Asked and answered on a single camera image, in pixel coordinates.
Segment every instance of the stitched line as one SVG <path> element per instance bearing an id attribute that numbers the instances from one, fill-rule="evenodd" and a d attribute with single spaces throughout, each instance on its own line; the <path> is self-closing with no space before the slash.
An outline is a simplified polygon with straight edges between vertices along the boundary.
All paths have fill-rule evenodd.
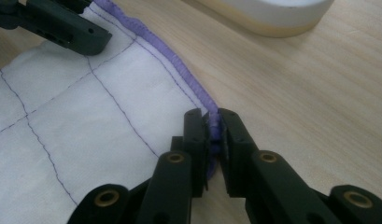
<path id="1" fill-rule="evenodd" d="M 147 143 L 147 141 L 139 134 L 139 132 L 137 131 L 137 129 L 135 128 L 135 126 L 132 124 L 132 122 L 129 120 L 129 118 L 127 117 L 127 114 L 126 112 L 124 112 L 124 110 L 120 107 L 118 101 L 115 99 L 115 97 L 111 94 L 111 92 L 106 88 L 106 86 L 104 85 L 104 83 L 101 81 L 100 78 L 98 78 L 98 76 L 94 73 L 94 70 L 92 69 L 92 65 L 91 65 L 91 62 L 90 62 L 90 59 L 89 57 L 85 56 L 86 59 L 88 60 L 88 64 L 89 64 L 89 67 L 92 71 L 92 74 L 94 75 L 94 77 L 98 80 L 98 82 L 100 82 L 101 86 L 106 90 L 106 92 L 109 94 L 109 96 L 112 98 L 112 100 L 114 101 L 115 105 L 118 107 L 118 109 L 121 111 L 121 113 L 123 114 L 123 116 L 126 118 L 127 122 L 129 123 L 129 125 L 133 128 L 135 134 L 137 134 L 137 136 L 141 139 L 141 141 L 144 142 L 144 144 L 149 148 L 149 150 L 155 154 L 156 157 L 159 157 L 158 154 L 150 147 L 150 145 Z"/>
<path id="2" fill-rule="evenodd" d="M 80 79 L 78 79 L 77 81 L 75 81 L 74 83 L 72 83 L 71 85 L 69 85 L 63 92 L 65 92 L 66 90 L 70 89 L 72 86 L 74 86 L 75 84 L 77 84 L 78 82 L 80 82 L 84 77 L 86 77 L 86 76 L 88 76 L 88 75 L 90 75 L 90 74 L 91 74 L 91 73 L 87 73 L 85 76 L 81 77 Z M 58 95 L 52 97 L 50 100 L 48 100 L 47 102 L 45 102 L 43 105 L 45 105 L 45 104 L 47 104 L 48 102 L 54 100 L 54 99 L 55 99 L 57 96 L 59 96 L 59 95 L 60 95 L 60 93 L 59 93 Z M 10 128 L 13 127 L 16 123 L 18 123 L 20 120 L 24 119 L 24 118 L 27 117 L 28 115 L 32 115 L 32 114 L 34 114 L 37 110 L 38 110 L 38 109 L 35 109 L 35 110 L 33 110 L 32 112 L 30 112 L 30 113 L 25 112 L 26 115 L 25 115 L 24 117 L 22 117 L 21 119 L 16 120 L 14 123 L 10 124 L 9 126 L 7 126 L 6 128 L 4 128 L 3 130 L 1 130 L 0 133 L 4 132 L 4 131 L 7 130 L 7 129 L 10 129 Z"/>
<path id="3" fill-rule="evenodd" d="M 25 117 L 26 117 L 26 116 L 22 117 L 21 119 L 16 120 L 16 122 L 10 124 L 10 125 L 7 126 L 5 129 L 1 130 L 0 133 L 4 132 L 5 130 L 7 130 L 7 129 L 11 128 L 11 127 L 13 127 L 15 124 L 17 124 L 19 121 L 21 121 L 21 120 L 24 119 Z"/>
<path id="4" fill-rule="evenodd" d="M 93 12 L 95 15 L 99 16 L 100 18 L 102 18 L 103 20 L 107 21 L 108 23 L 112 24 L 113 26 L 115 26 L 116 28 L 118 28 L 118 30 L 120 30 L 122 33 L 124 33 L 125 35 L 129 36 L 131 39 L 133 39 L 133 41 L 135 43 L 137 43 L 141 48 L 143 48 L 144 50 L 146 50 L 147 52 L 149 52 L 150 55 L 152 55 L 155 59 L 157 59 L 159 61 L 159 63 L 163 66 L 164 70 L 166 70 L 168 72 L 168 74 L 170 75 L 170 77 L 173 79 L 173 81 L 176 83 L 176 85 L 181 89 L 181 91 L 188 97 L 188 99 L 193 103 L 193 105 L 195 107 L 198 107 L 197 104 L 193 101 L 193 99 L 185 92 L 185 90 L 179 85 L 179 83 L 176 81 L 176 79 L 174 78 L 174 75 L 172 74 L 172 72 L 165 66 L 165 64 L 163 63 L 163 61 L 157 56 L 155 55 L 152 51 L 150 51 L 149 49 L 147 49 L 144 45 L 142 45 L 140 42 L 137 41 L 136 38 L 133 38 L 131 35 L 127 34 L 124 30 L 122 30 L 117 24 L 115 24 L 113 21 L 110 21 L 109 19 L 107 19 L 106 17 L 104 17 L 103 15 L 101 15 L 100 13 L 98 13 L 97 11 L 95 11 L 94 9 L 92 9 L 91 7 L 89 7 L 89 9 L 91 10 L 91 12 Z"/>
<path id="5" fill-rule="evenodd" d="M 133 39 L 133 42 L 130 43 L 126 48 L 124 48 L 121 52 L 115 54 L 114 56 L 112 56 L 111 58 L 101 62 L 100 64 L 97 65 L 97 67 L 93 68 L 93 70 L 96 70 L 98 69 L 101 65 L 105 64 L 105 63 L 109 63 L 111 60 L 113 60 L 114 58 L 118 57 L 119 55 L 121 55 L 124 51 L 126 51 L 129 47 L 131 47 L 133 44 L 135 43 L 135 39 Z"/>
<path id="6" fill-rule="evenodd" d="M 53 166 L 53 170 L 54 170 L 54 173 L 56 174 L 56 179 L 57 181 L 59 181 L 59 183 L 62 185 L 63 189 L 65 190 L 65 192 L 68 194 L 69 198 L 71 199 L 71 201 L 76 205 L 78 206 L 78 204 L 75 202 L 75 200 L 72 198 L 71 196 L 71 193 L 66 189 L 65 185 L 64 185 L 64 182 L 60 179 L 59 177 L 59 173 L 57 172 L 57 168 L 56 168 L 56 164 L 53 162 L 53 160 L 51 159 L 51 155 L 50 153 L 48 152 L 48 150 L 46 149 L 46 146 L 42 143 L 42 141 L 40 140 L 40 137 L 38 134 L 36 134 L 34 128 L 31 126 L 30 124 L 30 120 L 28 119 L 28 114 L 27 112 L 25 111 L 25 105 L 24 105 L 24 102 L 21 100 L 20 96 L 10 87 L 9 83 L 7 83 L 7 80 L 4 78 L 4 72 L 2 70 L 0 70 L 1 72 L 1 78 L 4 80 L 4 82 L 7 84 L 7 86 L 9 87 L 9 89 L 15 93 L 15 95 L 17 96 L 17 98 L 19 99 L 19 101 L 21 102 L 21 105 L 22 105 L 22 108 L 24 110 L 24 113 L 26 114 L 26 118 L 27 118 L 27 125 L 28 127 L 30 128 L 31 132 L 33 132 L 33 134 L 35 135 L 36 137 L 36 140 L 39 142 L 39 144 L 43 147 L 43 149 L 45 150 L 45 152 L 48 154 L 48 158 Z"/>

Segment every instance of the wooden table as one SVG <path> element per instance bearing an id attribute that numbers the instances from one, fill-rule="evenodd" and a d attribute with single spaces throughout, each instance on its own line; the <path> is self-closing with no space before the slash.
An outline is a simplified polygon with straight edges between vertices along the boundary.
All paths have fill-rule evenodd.
<path id="1" fill-rule="evenodd" d="M 194 0 L 116 3 L 311 188 L 351 184 L 382 198 L 382 0 L 335 0 L 317 27 L 284 39 L 254 35 Z M 0 29 L 0 67 L 40 41 Z M 193 200 L 192 223 L 248 223 L 220 170 Z"/>

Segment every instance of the black clamp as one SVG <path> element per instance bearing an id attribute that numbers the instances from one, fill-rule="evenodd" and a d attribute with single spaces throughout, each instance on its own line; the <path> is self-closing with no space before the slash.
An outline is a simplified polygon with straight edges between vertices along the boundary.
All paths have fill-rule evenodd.
<path id="1" fill-rule="evenodd" d="M 83 55 L 100 53 L 112 34 L 80 17 L 92 0 L 0 0 L 0 27 L 18 26 Z"/>
<path id="2" fill-rule="evenodd" d="M 252 224 L 382 224 L 382 200 L 354 186 L 325 196 L 311 188 L 272 151 L 258 150 L 236 113 L 219 110 L 220 163 L 231 197 L 246 198 Z M 185 114 L 184 136 L 173 137 L 152 178 L 135 189 L 104 185 L 90 192 L 68 224 L 188 224 L 191 198 L 206 186 L 208 116 Z"/>

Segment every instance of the white bowl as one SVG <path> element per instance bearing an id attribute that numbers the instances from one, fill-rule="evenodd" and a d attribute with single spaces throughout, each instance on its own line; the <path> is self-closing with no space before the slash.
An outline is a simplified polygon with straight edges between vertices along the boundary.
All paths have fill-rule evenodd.
<path id="1" fill-rule="evenodd" d="M 314 27 L 333 0 L 197 0 L 259 35 L 286 37 Z"/>

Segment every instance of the white fabric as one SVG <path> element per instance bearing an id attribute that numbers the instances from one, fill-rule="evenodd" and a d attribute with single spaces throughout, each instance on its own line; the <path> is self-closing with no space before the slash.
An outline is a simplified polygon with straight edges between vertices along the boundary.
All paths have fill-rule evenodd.
<path id="1" fill-rule="evenodd" d="M 113 34 L 100 55 L 44 42 L 0 71 L 0 224 L 66 223 L 90 190 L 135 187 L 206 112 L 148 41 L 95 4 L 84 17 Z"/>

